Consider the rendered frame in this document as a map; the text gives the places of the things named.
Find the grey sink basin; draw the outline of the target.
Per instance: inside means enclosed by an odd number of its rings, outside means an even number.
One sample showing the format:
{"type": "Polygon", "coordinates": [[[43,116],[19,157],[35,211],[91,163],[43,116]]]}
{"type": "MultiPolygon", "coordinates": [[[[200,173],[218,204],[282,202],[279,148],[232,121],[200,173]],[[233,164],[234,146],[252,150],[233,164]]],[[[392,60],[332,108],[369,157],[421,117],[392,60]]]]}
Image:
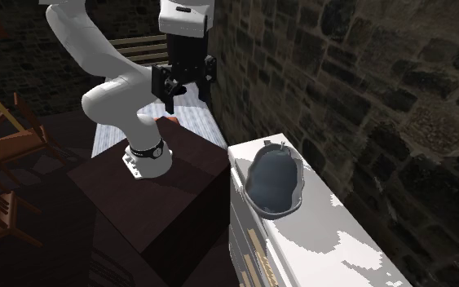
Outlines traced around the grey sink basin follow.
{"type": "Polygon", "coordinates": [[[264,140],[248,169],[244,195],[261,218],[275,220],[301,206],[304,184],[300,154],[285,142],[264,140]]]}

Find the white cabinet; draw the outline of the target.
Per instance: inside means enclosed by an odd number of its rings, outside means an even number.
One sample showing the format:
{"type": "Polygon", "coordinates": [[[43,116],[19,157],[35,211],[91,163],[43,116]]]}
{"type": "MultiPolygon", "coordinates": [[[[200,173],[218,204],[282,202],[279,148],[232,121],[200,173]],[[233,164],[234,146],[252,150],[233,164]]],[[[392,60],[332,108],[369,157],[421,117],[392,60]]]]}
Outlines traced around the white cabinet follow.
{"type": "Polygon", "coordinates": [[[412,287],[307,162],[302,204],[266,220],[245,197],[248,170],[266,144],[290,148],[283,134],[228,148],[229,252],[240,287],[412,287]]]}

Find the dark robot stand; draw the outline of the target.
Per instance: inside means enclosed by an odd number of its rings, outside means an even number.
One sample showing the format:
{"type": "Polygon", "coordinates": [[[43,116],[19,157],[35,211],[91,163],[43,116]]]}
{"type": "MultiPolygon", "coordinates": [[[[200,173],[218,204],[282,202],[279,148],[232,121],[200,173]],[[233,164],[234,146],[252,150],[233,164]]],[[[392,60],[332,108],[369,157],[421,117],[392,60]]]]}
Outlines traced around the dark robot stand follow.
{"type": "Polygon", "coordinates": [[[135,179],[122,140],[68,176],[144,261],[144,287],[215,287],[196,268],[229,224],[227,151],[165,117],[157,125],[173,153],[164,175],[135,179]]]}

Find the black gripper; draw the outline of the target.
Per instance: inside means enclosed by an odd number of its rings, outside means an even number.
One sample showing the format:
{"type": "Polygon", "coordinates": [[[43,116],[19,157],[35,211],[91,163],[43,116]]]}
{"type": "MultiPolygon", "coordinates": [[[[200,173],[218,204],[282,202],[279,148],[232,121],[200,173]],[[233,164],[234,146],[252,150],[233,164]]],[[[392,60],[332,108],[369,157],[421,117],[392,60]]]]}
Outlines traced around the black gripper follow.
{"type": "Polygon", "coordinates": [[[198,99],[210,102],[210,85],[217,80],[217,59],[207,55],[208,33],[203,38],[167,34],[166,39],[171,71],[165,66],[152,66],[152,94],[169,114],[174,114],[174,97],[187,92],[181,84],[197,81],[198,99]]]}

